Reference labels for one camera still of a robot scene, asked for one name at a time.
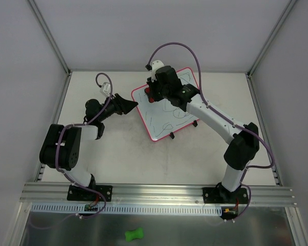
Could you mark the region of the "red bone-shaped eraser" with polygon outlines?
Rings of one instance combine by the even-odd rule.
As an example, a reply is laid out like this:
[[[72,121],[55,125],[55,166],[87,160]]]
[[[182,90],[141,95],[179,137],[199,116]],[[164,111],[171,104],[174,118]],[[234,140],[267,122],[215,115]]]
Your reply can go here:
[[[155,100],[154,100],[154,98],[152,97],[152,93],[151,93],[150,87],[145,88],[145,89],[144,89],[144,92],[145,92],[145,95],[146,95],[147,98],[148,98],[148,102],[149,102],[149,103],[154,103]]]

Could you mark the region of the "red-framed small whiteboard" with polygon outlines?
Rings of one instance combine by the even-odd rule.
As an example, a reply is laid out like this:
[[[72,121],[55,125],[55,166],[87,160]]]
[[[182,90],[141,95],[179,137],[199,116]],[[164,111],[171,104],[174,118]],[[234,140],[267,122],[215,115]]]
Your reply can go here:
[[[131,92],[131,97],[133,101],[138,103],[138,113],[152,141],[168,137],[170,132],[175,134],[175,132],[193,125],[194,120],[199,120],[197,117],[172,106],[166,99],[149,103],[144,92],[147,87],[148,85],[145,84],[134,89]]]

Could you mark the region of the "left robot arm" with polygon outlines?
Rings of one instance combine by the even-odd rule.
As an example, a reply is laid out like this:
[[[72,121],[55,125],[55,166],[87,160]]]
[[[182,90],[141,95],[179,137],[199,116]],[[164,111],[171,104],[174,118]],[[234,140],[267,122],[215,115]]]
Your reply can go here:
[[[79,188],[84,199],[95,198],[95,178],[79,164],[81,143],[99,140],[105,130],[105,119],[113,114],[126,115],[137,106],[137,102],[126,100],[119,94],[106,98],[103,104],[96,99],[88,100],[82,124],[50,125],[40,150],[40,162],[62,173]]]

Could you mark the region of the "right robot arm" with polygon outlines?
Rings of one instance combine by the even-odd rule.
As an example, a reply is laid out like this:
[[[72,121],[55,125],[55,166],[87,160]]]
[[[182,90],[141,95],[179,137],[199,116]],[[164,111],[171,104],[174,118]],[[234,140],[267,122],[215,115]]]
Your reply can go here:
[[[257,125],[251,122],[237,127],[230,116],[203,99],[200,89],[182,84],[173,67],[156,60],[146,69],[151,72],[145,89],[150,103],[168,100],[173,106],[202,120],[227,143],[223,156],[227,167],[219,195],[224,202],[232,202],[238,196],[246,165],[259,151]]]

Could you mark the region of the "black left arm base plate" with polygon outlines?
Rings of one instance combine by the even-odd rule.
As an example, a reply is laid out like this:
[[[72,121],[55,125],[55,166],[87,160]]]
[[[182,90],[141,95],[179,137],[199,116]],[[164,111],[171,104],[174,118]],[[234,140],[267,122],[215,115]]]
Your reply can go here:
[[[109,185],[96,185],[95,190],[101,193],[107,202],[111,202],[113,186]],[[80,187],[70,185],[67,193],[68,201],[95,201],[99,197],[99,201],[104,201],[97,193],[86,191]]]

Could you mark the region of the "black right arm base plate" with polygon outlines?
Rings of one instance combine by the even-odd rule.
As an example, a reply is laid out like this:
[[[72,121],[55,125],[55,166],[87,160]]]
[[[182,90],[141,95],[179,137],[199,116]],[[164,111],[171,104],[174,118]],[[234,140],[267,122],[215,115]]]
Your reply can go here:
[[[214,204],[232,204],[237,201],[239,204],[248,203],[248,194],[246,188],[237,188],[235,191],[230,192],[222,186],[217,187],[203,187],[202,197],[204,203]]]

